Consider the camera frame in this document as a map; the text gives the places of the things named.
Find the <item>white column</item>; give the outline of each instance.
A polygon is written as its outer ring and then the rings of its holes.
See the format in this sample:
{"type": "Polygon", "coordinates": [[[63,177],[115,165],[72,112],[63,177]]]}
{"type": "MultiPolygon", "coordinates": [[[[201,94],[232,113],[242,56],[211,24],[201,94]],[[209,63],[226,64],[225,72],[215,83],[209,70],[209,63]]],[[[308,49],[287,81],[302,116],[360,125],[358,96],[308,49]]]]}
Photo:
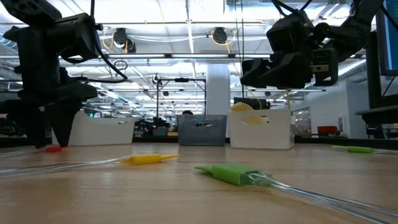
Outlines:
{"type": "Polygon", "coordinates": [[[207,114],[228,114],[231,91],[226,64],[207,65],[207,114]]]}

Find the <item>gray bin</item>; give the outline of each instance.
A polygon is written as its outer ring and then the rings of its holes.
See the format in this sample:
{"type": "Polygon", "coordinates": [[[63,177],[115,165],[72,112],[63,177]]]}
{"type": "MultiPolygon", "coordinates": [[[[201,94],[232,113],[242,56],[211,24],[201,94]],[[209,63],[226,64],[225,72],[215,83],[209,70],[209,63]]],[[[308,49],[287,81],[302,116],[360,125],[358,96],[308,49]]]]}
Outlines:
{"type": "Polygon", "coordinates": [[[223,146],[226,118],[226,115],[177,115],[178,142],[184,146],[223,146]]]}

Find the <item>wooden table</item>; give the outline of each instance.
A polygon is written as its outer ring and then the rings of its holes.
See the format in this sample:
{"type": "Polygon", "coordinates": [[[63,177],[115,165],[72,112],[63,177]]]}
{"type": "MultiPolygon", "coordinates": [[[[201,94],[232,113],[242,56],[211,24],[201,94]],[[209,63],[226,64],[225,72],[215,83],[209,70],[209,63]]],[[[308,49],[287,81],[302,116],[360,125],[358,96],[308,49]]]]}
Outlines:
{"type": "Polygon", "coordinates": [[[181,156],[160,164],[2,178],[0,223],[367,223],[276,190],[237,187],[192,168],[220,162],[262,167],[287,184],[398,210],[398,156],[350,154],[326,145],[296,145],[288,151],[148,143],[71,147],[1,159],[0,169],[132,153],[181,156]]]}

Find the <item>white box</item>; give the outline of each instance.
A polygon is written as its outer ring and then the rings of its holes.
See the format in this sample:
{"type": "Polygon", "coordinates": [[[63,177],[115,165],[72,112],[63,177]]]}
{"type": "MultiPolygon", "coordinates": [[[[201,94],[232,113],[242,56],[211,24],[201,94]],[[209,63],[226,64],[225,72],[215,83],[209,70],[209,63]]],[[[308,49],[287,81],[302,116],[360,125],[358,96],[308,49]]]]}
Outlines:
{"type": "MultiPolygon", "coordinates": [[[[134,118],[91,118],[77,112],[73,120],[69,146],[132,144],[134,118]]],[[[52,132],[53,144],[58,144],[52,132]]]]}
{"type": "Polygon", "coordinates": [[[294,145],[295,118],[290,110],[230,111],[231,147],[247,149],[290,149],[294,145]],[[250,116],[260,116],[265,124],[247,124],[250,116]]]}

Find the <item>person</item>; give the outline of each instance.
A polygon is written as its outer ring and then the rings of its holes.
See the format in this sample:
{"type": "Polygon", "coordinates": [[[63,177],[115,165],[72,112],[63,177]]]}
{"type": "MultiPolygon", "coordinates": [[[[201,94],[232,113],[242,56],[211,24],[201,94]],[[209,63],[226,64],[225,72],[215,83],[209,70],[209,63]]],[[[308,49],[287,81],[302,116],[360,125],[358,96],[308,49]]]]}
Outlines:
{"type": "Polygon", "coordinates": [[[186,110],[186,111],[182,112],[182,115],[186,115],[186,114],[193,115],[192,111],[190,111],[190,110],[186,110]]]}
{"type": "MultiPolygon", "coordinates": [[[[182,112],[182,115],[193,115],[192,111],[186,110],[182,112]]],[[[171,130],[171,132],[178,132],[178,123],[177,125],[171,130]]]]}

